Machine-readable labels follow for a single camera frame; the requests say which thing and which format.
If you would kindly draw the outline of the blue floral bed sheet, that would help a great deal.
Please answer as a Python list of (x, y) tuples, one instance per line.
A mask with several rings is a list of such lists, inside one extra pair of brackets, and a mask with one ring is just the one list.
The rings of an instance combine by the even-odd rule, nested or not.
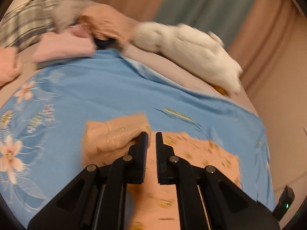
[(93, 58), (46, 67), (4, 98), (1, 141), (20, 142), (21, 171), (1, 173), (1, 195), (22, 226), (81, 171), (87, 121), (144, 112), (153, 131), (184, 132), (238, 156), (243, 191), (269, 209), (276, 202), (265, 127), (220, 96), (175, 84), (143, 64), (99, 50)]

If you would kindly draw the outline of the pink curtain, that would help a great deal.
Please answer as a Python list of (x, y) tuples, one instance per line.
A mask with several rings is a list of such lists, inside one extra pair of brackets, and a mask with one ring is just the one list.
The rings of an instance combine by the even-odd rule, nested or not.
[[(154, 21), (164, 0), (95, 0), (108, 4), (137, 21)], [(229, 54), (243, 68), (242, 85), (252, 96), (265, 82), (285, 51), (306, 0), (255, 0)]]

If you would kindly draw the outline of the grey-blue curtain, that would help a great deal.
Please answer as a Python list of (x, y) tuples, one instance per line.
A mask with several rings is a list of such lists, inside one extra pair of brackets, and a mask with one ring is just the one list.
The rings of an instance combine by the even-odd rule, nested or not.
[(255, 0), (164, 0), (154, 21), (211, 31), (229, 47)]

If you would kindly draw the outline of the peach crumpled garment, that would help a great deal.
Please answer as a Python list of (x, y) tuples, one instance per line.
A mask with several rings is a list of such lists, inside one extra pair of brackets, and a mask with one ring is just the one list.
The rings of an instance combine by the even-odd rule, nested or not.
[(78, 16), (78, 23), (86, 25), (96, 39), (114, 39), (121, 47), (129, 43), (139, 24), (106, 4), (87, 7)]

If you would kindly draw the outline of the dark navy garment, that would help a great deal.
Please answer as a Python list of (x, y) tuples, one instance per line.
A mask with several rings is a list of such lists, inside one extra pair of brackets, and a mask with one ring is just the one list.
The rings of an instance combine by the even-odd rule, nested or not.
[(94, 43), (96, 44), (96, 47), (98, 50), (104, 50), (108, 48), (113, 48), (116, 44), (115, 39), (107, 39), (107, 40), (101, 40), (94, 38)]

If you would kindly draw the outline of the peach cartoon print garment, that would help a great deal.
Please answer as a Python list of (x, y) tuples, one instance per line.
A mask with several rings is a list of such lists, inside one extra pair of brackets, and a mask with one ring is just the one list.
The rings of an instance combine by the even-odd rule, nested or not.
[[(129, 147), (137, 144), (140, 134), (148, 134), (148, 151), (145, 180), (141, 185), (128, 185), (127, 190), (133, 199), (133, 212), (129, 214), (127, 229), (182, 229), (178, 205), (179, 192), (174, 185), (158, 184), (156, 167), (155, 132), (144, 113), (117, 117), (106, 122), (87, 121), (82, 140), (83, 165), (109, 165), (125, 155)], [(204, 229), (207, 222), (198, 223), (205, 216), (200, 198), (196, 175), (192, 165), (203, 169), (207, 165), (220, 168), (235, 185), (240, 185), (239, 159), (211, 140), (198, 140), (185, 132), (163, 132), (163, 143), (173, 148), (180, 158), (171, 167), (179, 175), (180, 185), (189, 191), (185, 193), (185, 203), (190, 203), (184, 212), (194, 224), (193, 229)]]

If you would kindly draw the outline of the white fluffy plush blanket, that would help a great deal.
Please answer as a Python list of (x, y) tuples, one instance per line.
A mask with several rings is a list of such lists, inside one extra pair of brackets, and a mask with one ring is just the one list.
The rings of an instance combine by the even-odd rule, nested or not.
[(227, 93), (241, 91), (243, 69), (225, 50), (213, 32), (205, 33), (186, 24), (140, 23), (133, 36), (136, 47), (160, 53), (186, 71)]

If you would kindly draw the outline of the plaid grey white fabric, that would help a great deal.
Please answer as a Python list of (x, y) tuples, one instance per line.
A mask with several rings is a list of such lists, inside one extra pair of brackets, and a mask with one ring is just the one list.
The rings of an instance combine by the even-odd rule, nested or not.
[(62, 0), (31, 0), (6, 14), (1, 21), (1, 47), (23, 51), (55, 30), (51, 12)]

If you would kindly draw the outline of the salmon pink folded towel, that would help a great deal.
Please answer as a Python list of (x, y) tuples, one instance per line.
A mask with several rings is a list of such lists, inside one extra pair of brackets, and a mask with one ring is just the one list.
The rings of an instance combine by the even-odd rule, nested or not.
[(21, 59), (16, 47), (1, 48), (0, 53), (0, 86), (13, 81), (22, 74)]

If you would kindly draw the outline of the pink folded knit garment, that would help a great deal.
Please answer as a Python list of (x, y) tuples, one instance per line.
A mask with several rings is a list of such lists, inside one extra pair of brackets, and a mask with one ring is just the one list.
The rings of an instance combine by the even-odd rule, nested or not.
[(74, 25), (61, 33), (45, 33), (32, 56), (35, 63), (92, 57), (96, 51), (92, 35), (83, 24)]

